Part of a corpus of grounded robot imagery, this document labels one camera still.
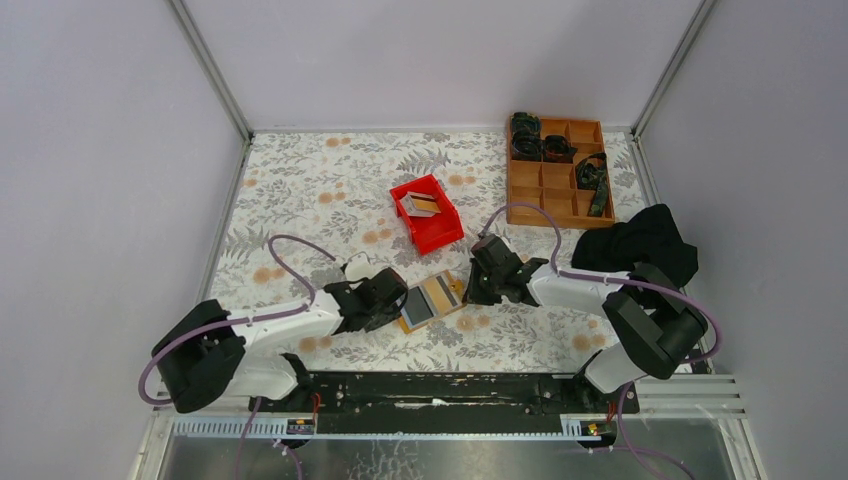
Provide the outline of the dark credit card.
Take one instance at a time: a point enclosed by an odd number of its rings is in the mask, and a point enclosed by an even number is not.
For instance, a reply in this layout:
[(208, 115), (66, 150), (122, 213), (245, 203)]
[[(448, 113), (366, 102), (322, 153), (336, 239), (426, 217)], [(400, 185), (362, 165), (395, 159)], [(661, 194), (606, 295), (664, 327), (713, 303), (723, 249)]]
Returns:
[(421, 287), (414, 287), (408, 291), (401, 314), (402, 325), (408, 331), (422, 327), (435, 316), (428, 297)]

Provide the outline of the yellow leather card holder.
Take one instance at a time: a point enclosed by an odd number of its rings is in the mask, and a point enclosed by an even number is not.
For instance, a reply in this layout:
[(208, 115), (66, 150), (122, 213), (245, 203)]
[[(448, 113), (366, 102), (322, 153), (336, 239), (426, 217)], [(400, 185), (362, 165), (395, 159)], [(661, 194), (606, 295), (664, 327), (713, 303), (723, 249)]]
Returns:
[(445, 270), (411, 286), (402, 305), (398, 324), (405, 334), (422, 329), (465, 306), (465, 283)]

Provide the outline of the gold VIP credit card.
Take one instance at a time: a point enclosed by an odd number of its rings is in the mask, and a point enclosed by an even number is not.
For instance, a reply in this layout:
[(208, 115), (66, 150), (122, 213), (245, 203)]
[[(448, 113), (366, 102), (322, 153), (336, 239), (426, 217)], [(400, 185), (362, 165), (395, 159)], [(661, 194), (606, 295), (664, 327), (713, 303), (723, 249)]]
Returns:
[(454, 281), (449, 273), (442, 272), (422, 283), (435, 316), (447, 315), (462, 306)]

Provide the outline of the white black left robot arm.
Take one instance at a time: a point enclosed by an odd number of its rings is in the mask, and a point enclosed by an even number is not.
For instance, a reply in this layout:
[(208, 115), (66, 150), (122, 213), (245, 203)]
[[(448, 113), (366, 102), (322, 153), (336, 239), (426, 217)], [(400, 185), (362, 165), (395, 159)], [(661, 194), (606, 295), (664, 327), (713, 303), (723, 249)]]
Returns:
[(197, 304), (152, 349), (144, 373), (158, 371), (168, 393), (150, 398), (181, 414), (222, 396), (262, 397), (296, 411), (309, 401), (308, 374), (284, 346), (307, 338), (379, 329), (400, 315), (409, 288), (392, 268), (330, 283), (300, 301), (257, 310)]

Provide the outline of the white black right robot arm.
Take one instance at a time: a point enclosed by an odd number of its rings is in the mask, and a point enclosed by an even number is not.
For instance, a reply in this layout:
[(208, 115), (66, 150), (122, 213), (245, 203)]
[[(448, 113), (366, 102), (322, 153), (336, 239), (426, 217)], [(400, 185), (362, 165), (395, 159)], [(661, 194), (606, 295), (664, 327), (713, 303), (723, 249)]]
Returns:
[(522, 261), (496, 235), (472, 247), (464, 299), (474, 305), (508, 300), (606, 317), (618, 342), (591, 357), (573, 386), (575, 402), (589, 412), (601, 410), (630, 381), (669, 378), (708, 330), (703, 313), (650, 264), (632, 272), (561, 271), (546, 259)]

